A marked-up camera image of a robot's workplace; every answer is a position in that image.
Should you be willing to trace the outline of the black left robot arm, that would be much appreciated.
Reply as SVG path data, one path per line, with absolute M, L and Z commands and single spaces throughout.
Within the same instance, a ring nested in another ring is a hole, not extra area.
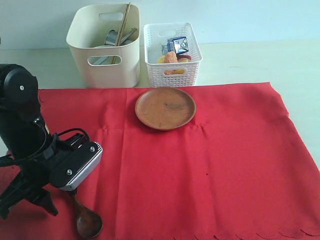
M 51 194 L 43 187 L 73 148 L 48 132 L 38 99 L 38 80 L 17 64 L 0 65 L 0 137 L 9 151 L 0 158 L 1 167 L 20 169 L 0 195 L 1 218 L 6 219 L 22 200 L 56 216 Z

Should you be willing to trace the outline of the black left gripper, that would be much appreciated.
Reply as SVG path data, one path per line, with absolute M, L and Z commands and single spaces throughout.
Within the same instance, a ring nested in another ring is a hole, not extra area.
M 25 145 L 8 146 L 7 166 L 18 166 L 20 172 L 0 195 L 0 217 L 6 219 L 10 209 L 23 199 L 31 200 L 49 214 L 56 216 L 51 193 L 43 186 L 49 184 L 50 173 L 63 158 L 75 151 L 70 144 L 50 144 L 29 148 Z

